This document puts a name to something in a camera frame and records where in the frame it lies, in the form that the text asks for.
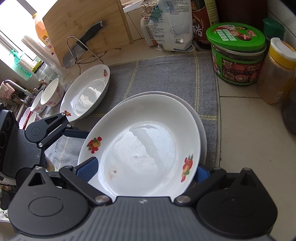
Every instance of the cutting board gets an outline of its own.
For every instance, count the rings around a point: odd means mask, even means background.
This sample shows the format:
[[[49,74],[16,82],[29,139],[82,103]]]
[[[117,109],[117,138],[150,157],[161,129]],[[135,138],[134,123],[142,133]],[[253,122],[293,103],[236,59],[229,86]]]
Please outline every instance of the cutting board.
[[[43,22],[62,66],[62,59],[69,51],[67,37],[80,38],[92,24],[101,20],[106,21],[106,27],[86,43],[95,53],[133,42],[120,0],[58,0],[52,6]],[[68,40],[70,48],[75,42],[74,38]],[[80,59],[91,55],[86,51]]]

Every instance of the plastic bag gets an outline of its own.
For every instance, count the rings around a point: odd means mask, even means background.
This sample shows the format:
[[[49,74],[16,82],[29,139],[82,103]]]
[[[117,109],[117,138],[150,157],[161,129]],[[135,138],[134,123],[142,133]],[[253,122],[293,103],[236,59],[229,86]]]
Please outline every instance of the plastic bag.
[[[149,27],[161,50],[195,50],[190,0],[157,0],[149,18]]]

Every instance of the knife handle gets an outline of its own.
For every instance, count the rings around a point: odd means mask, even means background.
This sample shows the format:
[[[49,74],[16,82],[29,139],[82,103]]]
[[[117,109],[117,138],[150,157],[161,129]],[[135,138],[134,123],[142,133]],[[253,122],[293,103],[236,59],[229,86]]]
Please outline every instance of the knife handle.
[[[80,41],[86,45],[86,42],[89,41],[91,38],[93,38],[97,34],[97,32],[104,26],[106,26],[105,21],[99,21],[94,25],[90,26],[89,29],[86,30],[84,35],[82,35],[82,37],[80,38]],[[79,41],[77,41],[76,44],[78,44],[81,48],[87,51],[87,48],[85,48],[83,44],[81,44]]]

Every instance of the knife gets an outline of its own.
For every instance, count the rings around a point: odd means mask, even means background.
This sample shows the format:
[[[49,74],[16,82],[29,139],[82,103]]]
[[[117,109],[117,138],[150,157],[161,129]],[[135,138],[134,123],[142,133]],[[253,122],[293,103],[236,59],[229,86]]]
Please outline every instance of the knife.
[[[97,34],[97,32],[105,26],[106,26],[105,21],[99,21],[95,23],[88,30],[86,30],[84,35],[82,35],[82,37],[79,40],[86,45],[86,42],[92,39]],[[73,53],[74,56],[76,55],[77,59],[80,58],[86,51],[87,51],[87,48],[85,48],[83,44],[81,44],[79,41],[77,41],[75,46],[71,48],[71,52]],[[72,54],[68,51],[63,57],[63,65],[67,69],[74,64],[75,64],[75,58],[73,58]]]

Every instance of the brown bottle label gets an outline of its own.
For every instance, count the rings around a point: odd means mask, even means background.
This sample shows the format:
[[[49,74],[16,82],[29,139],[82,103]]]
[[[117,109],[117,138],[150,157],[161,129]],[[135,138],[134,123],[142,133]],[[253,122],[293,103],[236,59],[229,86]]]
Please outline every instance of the brown bottle label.
[[[204,6],[202,9],[197,10],[194,1],[191,1],[192,6],[192,24],[193,24],[193,36],[194,39],[209,44],[206,31],[210,27],[210,20],[207,13],[207,8]]]

